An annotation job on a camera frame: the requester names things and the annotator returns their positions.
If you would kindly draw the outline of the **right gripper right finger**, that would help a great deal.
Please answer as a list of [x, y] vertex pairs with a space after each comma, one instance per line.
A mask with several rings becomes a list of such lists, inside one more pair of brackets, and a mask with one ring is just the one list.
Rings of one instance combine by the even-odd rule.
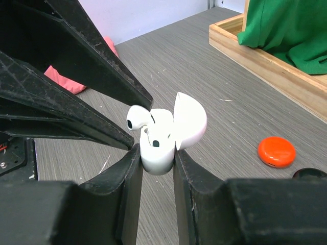
[[175, 153], [180, 244], [326, 244], [326, 179], [221, 180]]

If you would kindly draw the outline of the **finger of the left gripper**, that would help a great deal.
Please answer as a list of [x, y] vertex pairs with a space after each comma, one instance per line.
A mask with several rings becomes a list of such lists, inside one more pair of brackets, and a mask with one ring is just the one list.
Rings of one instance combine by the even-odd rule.
[[126, 105], [153, 105], [78, 1], [1, 1], [1, 51], [40, 72], [77, 69], [80, 83]]
[[29, 64], [1, 53], [1, 132], [14, 137], [88, 140], [130, 150], [123, 129]]

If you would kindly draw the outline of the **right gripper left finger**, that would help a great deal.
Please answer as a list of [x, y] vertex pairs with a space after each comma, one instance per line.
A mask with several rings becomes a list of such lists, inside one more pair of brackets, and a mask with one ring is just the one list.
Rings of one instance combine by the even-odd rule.
[[1, 244], [135, 244], [143, 169], [136, 144], [94, 178], [1, 177]]

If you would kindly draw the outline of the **orange earbud case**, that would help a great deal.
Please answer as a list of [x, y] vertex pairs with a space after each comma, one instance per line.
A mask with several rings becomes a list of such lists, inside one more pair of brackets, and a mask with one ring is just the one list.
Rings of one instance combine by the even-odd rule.
[[296, 149], [289, 140], [283, 137], [269, 136], [260, 141], [258, 156], [267, 166], [286, 168], [296, 159]]

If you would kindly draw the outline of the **white earbud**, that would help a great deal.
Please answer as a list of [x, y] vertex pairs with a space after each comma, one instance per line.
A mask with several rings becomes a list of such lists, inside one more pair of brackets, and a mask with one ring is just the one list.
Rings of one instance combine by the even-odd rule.
[[138, 130], [142, 126], [153, 122], [150, 112], [139, 105], [130, 107], [126, 117], [127, 127], [129, 130]]
[[148, 128], [149, 143], [153, 147], [166, 146], [171, 137], [171, 129], [163, 125], [154, 124]]

